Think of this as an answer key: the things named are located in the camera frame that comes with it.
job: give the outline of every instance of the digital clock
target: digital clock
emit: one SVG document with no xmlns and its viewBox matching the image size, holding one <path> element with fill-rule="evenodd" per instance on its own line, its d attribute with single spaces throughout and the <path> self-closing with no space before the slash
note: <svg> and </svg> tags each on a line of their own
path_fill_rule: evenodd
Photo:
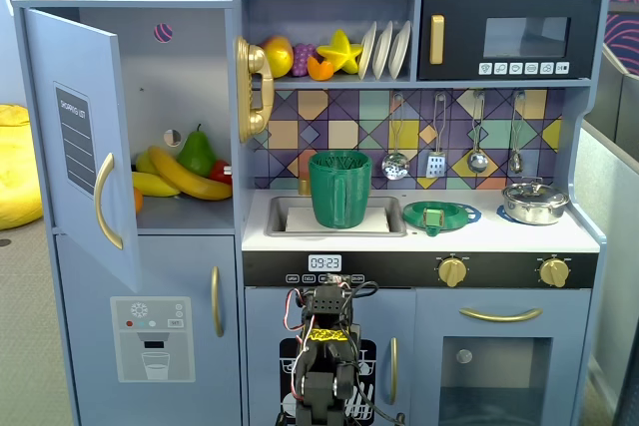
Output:
<svg viewBox="0 0 639 426">
<path fill-rule="evenodd" d="M 341 271 L 340 254 L 310 254 L 309 271 Z"/>
</svg>

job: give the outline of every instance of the yellow tape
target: yellow tape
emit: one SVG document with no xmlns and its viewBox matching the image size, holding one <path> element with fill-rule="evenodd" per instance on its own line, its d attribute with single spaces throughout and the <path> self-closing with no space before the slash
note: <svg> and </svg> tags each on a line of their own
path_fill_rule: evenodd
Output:
<svg viewBox="0 0 639 426">
<path fill-rule="evenodd" d="M 309 339 L 313 341 L 347 341 L 344 334 L 337 329 L 312 329 Z"/>
</svg>

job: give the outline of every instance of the colorful tile backsplash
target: colorful tile backsplash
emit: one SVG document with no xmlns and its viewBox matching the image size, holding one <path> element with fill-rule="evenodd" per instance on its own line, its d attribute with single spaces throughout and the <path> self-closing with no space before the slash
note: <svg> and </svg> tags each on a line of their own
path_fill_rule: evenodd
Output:
<svg viewBox="0 0 639 426">
<path fill-rule="evenodd" d="M 381 160 L 394 148 L 394 131 L 400 122 L 399 103 L 389 90 L 277 91 L 265 132 L 250 139 L 255 157 L 258 189 L 296 189 L 298 175 L 308 171 L 309 158 L 329 149 L 355 149 L 369 155 L 374 164 L 375 189 L 500 190 L 525 177 L 543 177 L 552 182 L 561 132 L 562 89 L 527 90 L 524 123 L 519 148 L 524 171 L 516 176 L 508 170 L 511 149 L 512 90 L 486 90 L 480 148 L 490 165 L 481 175 L 468 169 L 473 145 L 472 90 L 447 90 L 447 122 L 441 134 L 446 152 L 446 176 L 426 177 L 428 153 L 434 150 L 436 127 L 441 127 L 441 107 L 433 125 L 435 91 L 397 91 L 403 95 L 403 125 L 397 148 L 410 159 L 409 176 L 389 181 L 381 171 Z"/>
</svg>

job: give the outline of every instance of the green mug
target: green mug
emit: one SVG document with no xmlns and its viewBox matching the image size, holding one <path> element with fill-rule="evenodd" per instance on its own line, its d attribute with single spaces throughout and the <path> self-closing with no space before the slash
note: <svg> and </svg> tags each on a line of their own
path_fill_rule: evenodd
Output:
<svg viewBox="0 0 639 426">
<path fill-rule="evenodd" d="M 352 228 L 363 221 L 372 160 L 353 150 L 329 150 L 309 160 L 313 212 L 319 224 Z"/>
</svg>

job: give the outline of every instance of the toy kitchen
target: toy kitchen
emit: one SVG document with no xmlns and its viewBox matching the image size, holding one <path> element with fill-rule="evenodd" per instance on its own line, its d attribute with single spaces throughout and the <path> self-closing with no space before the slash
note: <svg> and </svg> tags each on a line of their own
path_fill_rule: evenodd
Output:
<svg viewBox="0 0 639 426">
<path fill-rule="evenodd" d="M 76 425 L 577 426 L 608 0 L 18 0 Z"/>
</svg>

